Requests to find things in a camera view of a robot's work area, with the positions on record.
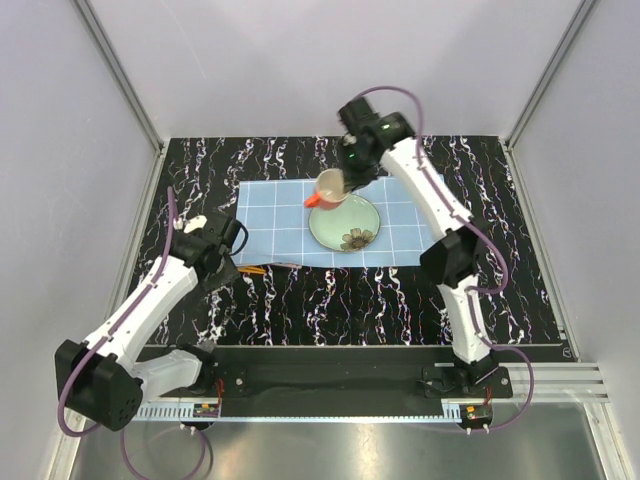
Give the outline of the blue checked placemat cloth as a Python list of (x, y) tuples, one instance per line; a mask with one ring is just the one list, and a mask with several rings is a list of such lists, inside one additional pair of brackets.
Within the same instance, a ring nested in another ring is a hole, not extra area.
[(435, 244), (408, 191), (382, 177), (333, 210), (307, 209), (312, 180), (244, 181), (236, 218), (249, 232), (243, 265), (323, 268), (417, 266)]

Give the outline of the orange mug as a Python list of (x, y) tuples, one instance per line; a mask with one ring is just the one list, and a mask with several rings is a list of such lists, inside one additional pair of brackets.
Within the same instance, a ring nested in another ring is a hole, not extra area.
[(313, 193), (304, 201), (304, 207), (332, 210), (340, 206), (347, 196), (343, 172), (337, 168), (328, 169), (317, 177)]

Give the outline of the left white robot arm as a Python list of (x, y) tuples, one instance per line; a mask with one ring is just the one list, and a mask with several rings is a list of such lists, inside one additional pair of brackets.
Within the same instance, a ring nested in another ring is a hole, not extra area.
[(177, 347), (144, 362), (138, 357), (185, 296), (196, 289), (214, 291), (238, 278), (229, 252), (232, 245), (232, 239), (219, 234), (176, 233), (149, 274), (108, 320), (82, 342), (66, 340), (58, 347), (57, 420), (66, 435), (79, 434), (66, 423), (66, 410), (117, 432), (147, 401), (179, 388), (196, 396), (214, 388), (216, 361), (208, 344)]

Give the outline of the green floral plate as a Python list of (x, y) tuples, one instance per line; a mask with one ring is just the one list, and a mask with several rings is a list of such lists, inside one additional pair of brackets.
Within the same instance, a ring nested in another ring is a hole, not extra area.
[(333, 251), (351, 253), (364, 249), (376, 239), (381, 219), (371, 202), (349, 195), (335, 209), (313, 208), (308, 226), (320, 245)]

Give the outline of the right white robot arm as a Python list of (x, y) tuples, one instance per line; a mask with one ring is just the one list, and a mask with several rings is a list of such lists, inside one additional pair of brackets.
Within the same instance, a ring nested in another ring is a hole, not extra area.
[(476, 396), (486, 389), (498, 364), (482, 338), (478, 265), (484, 231), (440, 178), (426, 157), (422, 141), (400, 113), (339, 114), (346, 129), (338, 149), (345, 189), (359, 190), (381, 169), (405, 188), (424, 216), (434, 244), (420, 256), (420, 266), (436, 284), (452, 331), (454, 367), (441, 390)]

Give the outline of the orange plastic fork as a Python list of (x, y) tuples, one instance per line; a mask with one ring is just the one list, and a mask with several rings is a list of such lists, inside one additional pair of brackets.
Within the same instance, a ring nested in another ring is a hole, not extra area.
[(238, 271), (242, 274), (247, 274), (247, 275), (265, 275), (266, 274), (266, 270), (263, 268), (259, 268), (259, 267), (239, 267)]

